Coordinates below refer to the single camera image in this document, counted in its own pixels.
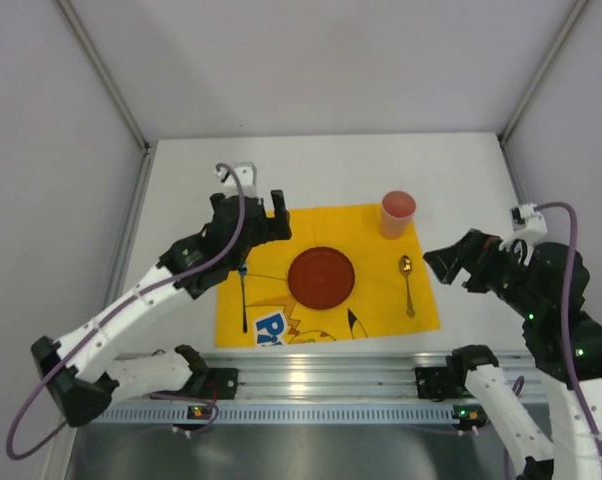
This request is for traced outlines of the pink plastic cup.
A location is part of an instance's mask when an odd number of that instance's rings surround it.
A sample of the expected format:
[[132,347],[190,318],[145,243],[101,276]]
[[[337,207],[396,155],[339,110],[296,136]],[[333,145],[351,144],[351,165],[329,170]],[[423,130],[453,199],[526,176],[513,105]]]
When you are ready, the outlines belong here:
[[381,201],[380,231],[384,238],[398,239],[416,211],[415,199],[404,191],[388,192]]

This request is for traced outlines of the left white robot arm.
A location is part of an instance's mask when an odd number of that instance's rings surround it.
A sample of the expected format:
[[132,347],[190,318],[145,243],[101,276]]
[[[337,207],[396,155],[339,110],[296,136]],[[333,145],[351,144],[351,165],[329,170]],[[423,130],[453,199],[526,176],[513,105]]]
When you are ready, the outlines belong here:
[[196,395],[208,367],[189,345],[121,359],[127,342],[167,312],[201,297],[239,270],[250,251],[292,236],[282,191],[262,199],[215,193],[202,230],[174,242],[150,270],[93,320],[56,340],[43,336],[31,353],[48,392],[71,427],[84,426],[115,403],[154,392]]

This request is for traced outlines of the yellow printed cloth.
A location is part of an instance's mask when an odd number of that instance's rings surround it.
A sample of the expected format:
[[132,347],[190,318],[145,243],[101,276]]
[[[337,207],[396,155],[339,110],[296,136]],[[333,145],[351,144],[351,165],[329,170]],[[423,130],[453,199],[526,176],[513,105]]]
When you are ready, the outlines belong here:
[[[215,345],[253,348],[317,344],[437,330],[440,322],[422,259],[417,230],[408,226],[389,240],[380,231],[381,208],[375,204],[291,211],[292,238],[255,248],[245,277],[248,332],[242,331],[238,273],[218,289]],[[303,251],[319,246],[344,253],[356,279],[339,306],[313,310],[298,303],[287,285],[288,269]],[[406,314],[406,288],[399,260],[408,255],[415,316]]]

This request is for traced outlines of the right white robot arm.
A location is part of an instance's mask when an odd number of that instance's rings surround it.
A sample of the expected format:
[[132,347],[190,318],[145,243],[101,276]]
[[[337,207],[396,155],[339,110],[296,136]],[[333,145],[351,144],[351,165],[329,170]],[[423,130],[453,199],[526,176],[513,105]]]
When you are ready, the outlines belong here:
[[492,293],[522,317],[551,436],[506,385],[488,346],[457,348],[446,364],[487,414],[518,478],[602,479],[602,326],[583,308],[590,275],[580,254],[572,244],[545,241],[546,234],[544,227],[524,227],[502,239],[471,229],[423,259],[440,283],[465,271],[467,292]]

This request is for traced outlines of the gold metal spoon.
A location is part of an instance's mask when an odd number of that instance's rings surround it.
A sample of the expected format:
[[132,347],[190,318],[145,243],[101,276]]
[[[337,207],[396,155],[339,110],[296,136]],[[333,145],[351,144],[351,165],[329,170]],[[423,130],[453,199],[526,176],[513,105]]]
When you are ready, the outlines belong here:
[[410,289],[410,276],[413,272],[412,260],[408,255],[403,255],[399,260],[399,270],[405,281],[406,288],[406,314],[413,318],[415,316],[415,308],[412,300]]

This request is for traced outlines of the red round plate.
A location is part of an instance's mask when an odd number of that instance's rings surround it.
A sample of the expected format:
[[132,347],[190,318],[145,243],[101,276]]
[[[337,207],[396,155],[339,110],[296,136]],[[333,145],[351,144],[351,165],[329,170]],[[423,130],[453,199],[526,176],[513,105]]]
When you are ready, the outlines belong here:
[[292,297],[313,310],[328,310],[342,304],[355,285],[351,260],[335,248],[319,246],[307,249],[292,261],[287,285]]

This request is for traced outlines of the blue plastic fork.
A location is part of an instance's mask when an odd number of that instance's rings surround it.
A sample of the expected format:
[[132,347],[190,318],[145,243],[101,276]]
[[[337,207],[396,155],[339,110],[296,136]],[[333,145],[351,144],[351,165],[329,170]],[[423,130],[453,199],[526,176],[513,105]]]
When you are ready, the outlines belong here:
[[240,288],[241,288],[241,299],[242,299],[242,331],[244,333],[248,332],[248,319],[247,319],[247,310],[246,310],[246,290],[245,290],[245,277],[247,275],[247,265],[244,264],[238,270],[239,280],[240,280]]

